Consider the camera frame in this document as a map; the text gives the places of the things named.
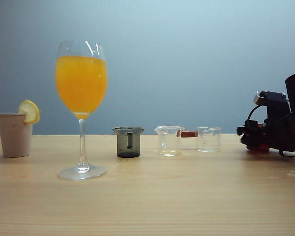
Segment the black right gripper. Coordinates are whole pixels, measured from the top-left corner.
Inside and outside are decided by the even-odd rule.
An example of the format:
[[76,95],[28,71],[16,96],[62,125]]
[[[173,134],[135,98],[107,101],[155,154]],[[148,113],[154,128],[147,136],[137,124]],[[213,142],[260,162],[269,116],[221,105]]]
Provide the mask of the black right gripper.
[[281,151],[295,151],[295,141],[291,125],[291,111],[282,93],[267,91],[264,93],[266,99],[267,119],[264,125],[258,124],[256,120],[246,120],[244,126],[236,128],[237,135],[241,136],[240,142],[247,149],[270,148]]

